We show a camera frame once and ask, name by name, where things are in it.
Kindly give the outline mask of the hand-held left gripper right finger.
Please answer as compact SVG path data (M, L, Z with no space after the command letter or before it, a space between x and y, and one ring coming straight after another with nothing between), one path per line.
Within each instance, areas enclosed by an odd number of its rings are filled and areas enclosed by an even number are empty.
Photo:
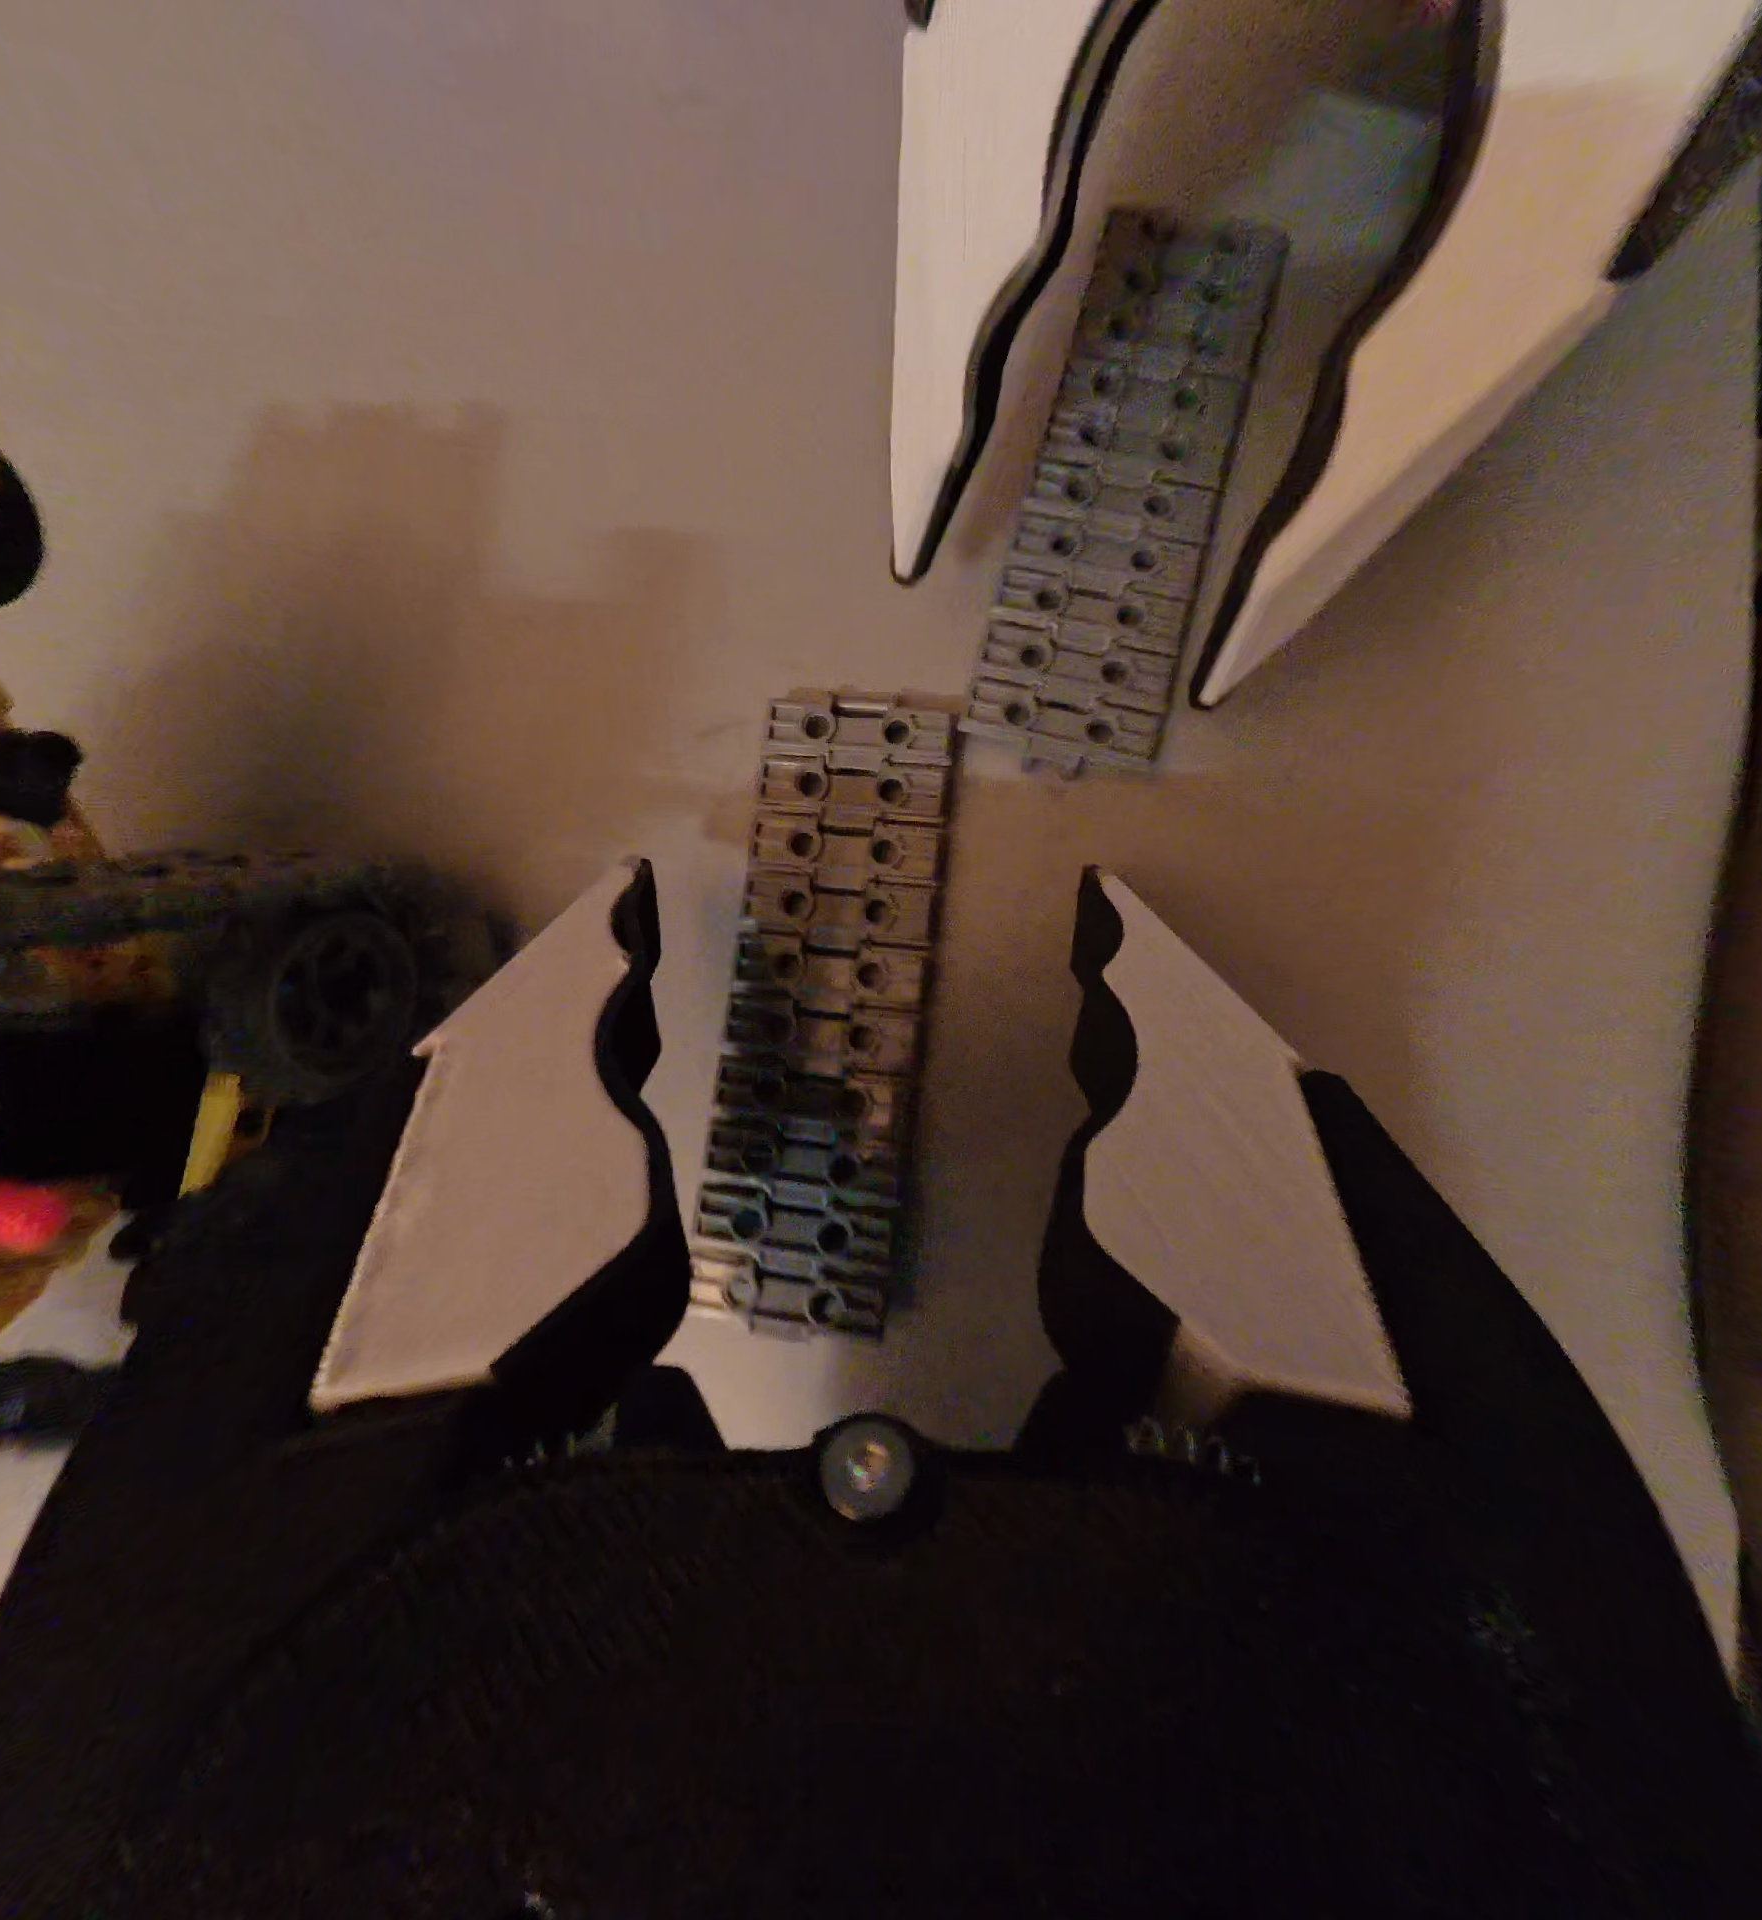
M1300 1054L1112 870L1079 877L1069 971L1082 1116L1036 1303L1073 1413L1199 1434L1280 1397L1409 1421Z

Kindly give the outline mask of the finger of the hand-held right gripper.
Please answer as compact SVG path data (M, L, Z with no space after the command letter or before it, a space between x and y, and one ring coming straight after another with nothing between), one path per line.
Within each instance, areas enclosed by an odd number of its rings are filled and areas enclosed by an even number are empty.
M889 489L916 586L1007 438L1019 356L1061 280L1084 180L1158 3L901 7Z
M1597 325L1760 4L1453 4L1431 170L1324 342L1274 327L1189 708L1278 653Z

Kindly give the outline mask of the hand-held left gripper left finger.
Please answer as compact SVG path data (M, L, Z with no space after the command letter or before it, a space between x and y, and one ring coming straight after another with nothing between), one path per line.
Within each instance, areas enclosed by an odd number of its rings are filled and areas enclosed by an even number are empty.
M493 1387L596 1419L681 1325L653 866L625 859L415 1046L423 1062L318 1369L317 1413Z

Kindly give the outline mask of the yellow toy brick vehicle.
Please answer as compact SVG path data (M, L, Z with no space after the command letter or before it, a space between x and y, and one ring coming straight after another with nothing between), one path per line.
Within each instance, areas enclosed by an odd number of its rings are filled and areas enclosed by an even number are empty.
M0 452L0 610L43 563ZM119 857L75 799L80 764L69 735L19 729L0 687L0 867ZM488 923L415 943L338 909L3 957L0 1285L45 1281L118 1215L113 1254L139 1258L282 1114L403 1065L498 954Z

